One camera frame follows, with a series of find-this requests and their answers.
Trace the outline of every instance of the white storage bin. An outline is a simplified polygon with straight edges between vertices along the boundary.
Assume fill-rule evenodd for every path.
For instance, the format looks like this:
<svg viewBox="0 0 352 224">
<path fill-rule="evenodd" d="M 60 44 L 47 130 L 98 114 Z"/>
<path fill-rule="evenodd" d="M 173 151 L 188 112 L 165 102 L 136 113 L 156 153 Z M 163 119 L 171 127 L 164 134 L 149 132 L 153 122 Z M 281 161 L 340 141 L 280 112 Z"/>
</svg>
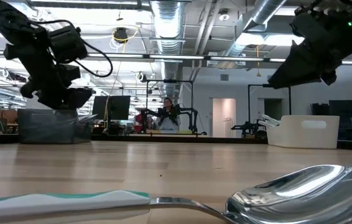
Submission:
<svg viewBox="0 0 352 224">
<path fill-rule="evenodd" d="M 336 149 L 339 116 L 288 115 L 267 128 L 269 145 L 305 149 Z"/>
</svg>

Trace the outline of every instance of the black monitor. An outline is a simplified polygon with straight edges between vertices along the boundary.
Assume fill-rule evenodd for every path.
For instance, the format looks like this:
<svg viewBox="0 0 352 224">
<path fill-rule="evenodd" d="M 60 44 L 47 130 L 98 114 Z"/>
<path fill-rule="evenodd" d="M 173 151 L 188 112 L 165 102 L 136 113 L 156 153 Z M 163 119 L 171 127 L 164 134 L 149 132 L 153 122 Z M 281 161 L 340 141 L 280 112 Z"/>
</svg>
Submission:
<svg viewBox="0 0 352 224">
<path fill-rule="evenodd" d="M 330 100 L 330 115 L 352 118 L 352 100 Z"/>
<path fill-rule="evenodd" d="M 97 114 L 96 119 L 107 119 L 104 117 L 107 100 L 107 112 L 108 116 L 111 113 L 111 120 L 127 120 L 129 118 L 131 96 L 96 96 L 93 103 L 93 114 Z"/>
</svg>

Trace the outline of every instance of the wooden table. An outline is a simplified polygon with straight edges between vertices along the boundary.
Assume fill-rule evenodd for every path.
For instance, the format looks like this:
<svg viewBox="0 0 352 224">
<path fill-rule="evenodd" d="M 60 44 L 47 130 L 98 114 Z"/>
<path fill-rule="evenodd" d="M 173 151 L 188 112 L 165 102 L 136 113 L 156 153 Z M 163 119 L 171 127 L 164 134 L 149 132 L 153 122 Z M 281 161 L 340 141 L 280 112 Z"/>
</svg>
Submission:
<svg viewBox="0 0 352 224">
<path fill-rule="evenodd" d="M 0 197 L 114 189 L 186 197 L 224 209 L 235 191 L 318 164 L 352 166 L 352 151 L 267 145 L 91 142 L 0 145 Z M 191 210 L 153 210 L 116 221 L 79 223 L 223 223 Z"/>
</svg>

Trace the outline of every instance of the metal spoon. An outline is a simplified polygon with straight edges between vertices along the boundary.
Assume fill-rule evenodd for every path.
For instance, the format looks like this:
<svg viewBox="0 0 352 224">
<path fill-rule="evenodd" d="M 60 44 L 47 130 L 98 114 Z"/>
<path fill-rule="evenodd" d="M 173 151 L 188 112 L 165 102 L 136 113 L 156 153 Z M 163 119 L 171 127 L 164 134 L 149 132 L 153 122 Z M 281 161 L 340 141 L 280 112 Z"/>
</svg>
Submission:
<svg viewBox="0 0 352 224">
<path fill-rule="evenodd" d="M 39 212 L 35 209 L 34 213 L 28 212 L 28 207 L 18 208 L 17 211 L 20 212 L 13 210 L 11 215 L 0 214 L 0 223 L 34 221 L 48 224 L 114 220 L 142 215 L 155 208 L 198 210 L 230 224 L 351 223 L 352 167 L 313 166 L 236 192 L 227 200 L 226 211 L 223 213 L 186 198 L 159 197 L 130 202 L 113 200 L 106 206 L 96 202 L 83 208 L 77 206 L 79 202 L 75 204 L 73 201 L 62 210 L 53 204 L 39 207 Z"/>
</svg>

